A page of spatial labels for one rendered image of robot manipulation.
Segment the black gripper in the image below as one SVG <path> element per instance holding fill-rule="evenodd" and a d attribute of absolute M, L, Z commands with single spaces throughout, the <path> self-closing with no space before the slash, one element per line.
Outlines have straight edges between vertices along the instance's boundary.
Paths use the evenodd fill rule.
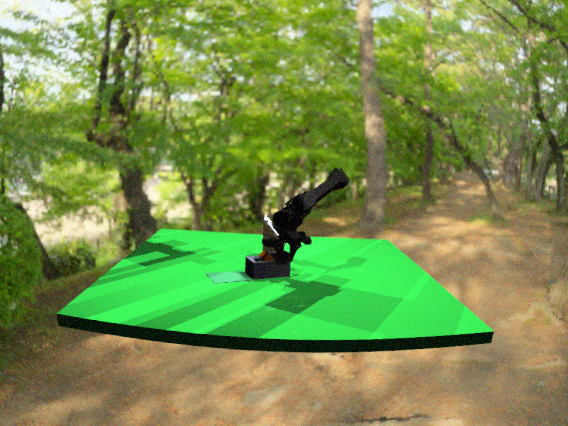
<path fill-rule="evenodd" d="M 295 224 L 287 224 L 286 226 L 288 226 L 288 229 L 293 229 L 293 226 L 295 226 L 295 225 L 296 225 L 296 223 Z M 281 235 L 282 235 L 284 228 L 285 228 L 285 226 L 280 227 L 280 235 L 278 235 L 278 237 L 280 239 L 275 239 L 273 237 L 263 237 L 263 239 L 262 239 L 262 245 L 264 245 L 266 247 L 274 247 L 275 248 L 279 260 L 283 260 L 283 249 L 284 249 L 284 247 L 282 247 L 282 244 L 288 243 L 285 239 L 281 239 Z M 304 245 L 312 245 L 312 239 L 309 236 L 306 236 L 305 241 L 301 241 L 301 242 L 303 242 Z M 300 242 L 300 245 L 289 245 L 289 253 L 291 253 L 291 263 L 294 259 L 294 256 L 295 256 L 297 250 L 302 247 L 301 242 Z"/>

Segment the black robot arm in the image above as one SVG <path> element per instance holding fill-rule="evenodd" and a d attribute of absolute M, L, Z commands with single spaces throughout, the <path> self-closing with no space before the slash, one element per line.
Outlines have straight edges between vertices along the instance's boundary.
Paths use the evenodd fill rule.
<path fill-rule="evenodd" d="M 286 207 L 273 215 L 273 222 L 271 222 L 273 228 L 280 235 L 280 227 L 285 226 L 281 239 L 285 239 L 289 245 L 300 245 L 301 241 L 305 241 L 306 233 L 304 231 L 297 232 L 296 226 L 299 227 L 302 224 L 303 219 L 311 212 L 311 208 L 331 191 L 342 189 L 350 184 L 350 179 L 341 168 L 335 168 L 328 174 L 326 181 L 312 191 L 297 194 L 285 203 Z M 292 204 L 291 201 L 293 201 Z M 288 229 L 288 226 L 286 226 L 295 223 L 293 229 Z"/>

